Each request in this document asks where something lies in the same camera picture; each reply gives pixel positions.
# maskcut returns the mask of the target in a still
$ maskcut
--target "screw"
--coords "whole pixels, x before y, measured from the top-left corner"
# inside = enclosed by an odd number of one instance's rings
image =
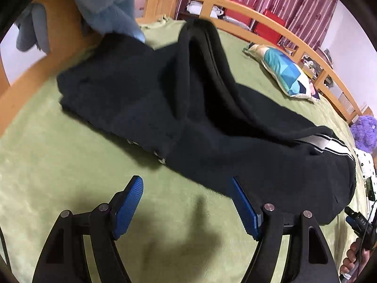
[[[304,211],[303,212],[303,215],[306,217],[306,218],[312,218],[313,214],[311,213],[311,211]]]
[[[265,208],[266,211],[269,211],[269,212],[272,212],[275,209],[274,205],[271,204],[271,203],[266,203],[264,205],[264,208]]]
[[[70,211],[66,209],[65,211],[62,211],[62,212],[60,213],[60,217],[62,217],[62,218],[66,218],[66,217],[69,216],[69,214],[70,214]]]
[[[107,211],[109,209],[109,205],[107,203],[102,203],[102,204],[99,205],[98,209],[101,212]]]

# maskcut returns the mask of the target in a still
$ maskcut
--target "bed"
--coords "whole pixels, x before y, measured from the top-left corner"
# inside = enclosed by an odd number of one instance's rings
[[[57,73],[87,57],[100,37],[95,33],[82,36],[80,14],[73,0],[64,0],[64,5],[59,0],[37,1],[47,11],[50,54],[23,73],[12,86],[4,81],[6,77],[0,67],[0,82],[3,82],[0,84],[0,90],[3,88],[0,223],[14,275],[21,283],[31,281],[46,237],[62,210],[91,211],[99,203],[110,200],[132,175],[138,174],[144,179],[144,195],[127,234],[116,244],[132,281],[240,282],[256,242],[246,234],[229,198],[182,177],[138,146],[104,136],[62,112]],[[146,43],[153,48],[177,40],[184,22],[169,18],[175,11],[175,1],[147,0],[144,15],[138,19]],[[208,18],[216,4],[234,8],[277,30],[273,21],[234,2],[201,1],[204,2],[201,17]],[[354,114],[345,115],[347,112],[336,109],[337,104],[326,92],[315,105],[286,97],[264,68],[242,52],[248,41],[267,44],[265,40],[231,23],[217,20],[214,23],[220,29],[237,82],[256,89],[316,125],[330,127],[352,150],[354,141],[347,122]],[[319,58],[283,27],[279,26],[278,32],[299,45],[292,57],[294,61],[299,61],[304,52],[316,60]],[[323,60],[318,62],[324,73],[315,82],[316,87],[322,90],[327,74],[342,86],[332,69]],[[359,166],[356,179],[350,206],[366,214]],[[339,267],[356,236],[346,224],[343,212],[322,230]],[[92,281],[100,282],[87,238],[85,248]],[[272,282],[280,282],[287,248],[288,237],[284,237]]]

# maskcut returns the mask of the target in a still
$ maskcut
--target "green bedspread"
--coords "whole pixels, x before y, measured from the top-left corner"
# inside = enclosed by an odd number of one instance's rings
[[[156,48],[176,41],[182,24],[163,20],[144,26],[147,43]],[[265,69],[243,54],[245,41],[219,34],[237,82],[332,128],[352,149],[348,126],[326,99],[312,104],[286,97]],[[91,211],[123,190],[134,174],[144,179],[144,195],[116,244],[133,283],[240,282],[256,243],[232,201],[171,171],[138,146],[104,137],[69,117],[59,99],[56,79],[50,78],[0,140],[0,225],[20,282],[31,282],[62,210]],[[357,183],[351,207],[366,213],[359,166]],[[322,230],[339,266],[356,236],[343,213]],[[100,282],[88,238],[85,245],[93,282]],[[280,282],[287,247],[284,237],[273,282]]]

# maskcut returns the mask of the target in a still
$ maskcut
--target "black jacket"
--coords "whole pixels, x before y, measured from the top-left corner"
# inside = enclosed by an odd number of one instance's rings
[[[156,51],[106,35],[92,57],[59,75],[58,86],[63,108],[217,192],[226,194],[239,175],[246,194],[286,212],[310,210],[320,224],[354,194],[352,157],[297,141],[336,140],[332,130],[236,84],[208,21],[186,23],[177,43]]]

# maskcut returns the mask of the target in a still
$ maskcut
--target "pillow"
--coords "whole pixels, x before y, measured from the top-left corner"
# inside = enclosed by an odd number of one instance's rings
[[[238,25],[239,27],[242,27],[243,29],[245,30],[248,30],[250,31],[250,28],[247,24],[243,23],[242,21],[239,21],[233,17],[230,17],[230,16],[223,16],[221,18],[222,20],[226,21],[226,22],[230,22],[230,23],[233,23],[235,25]]]
[[[320,100],[307,75],[280,50],[253,44],[244,48],[244,53],[259,61],[289,97],[308,99],[314,103]]]

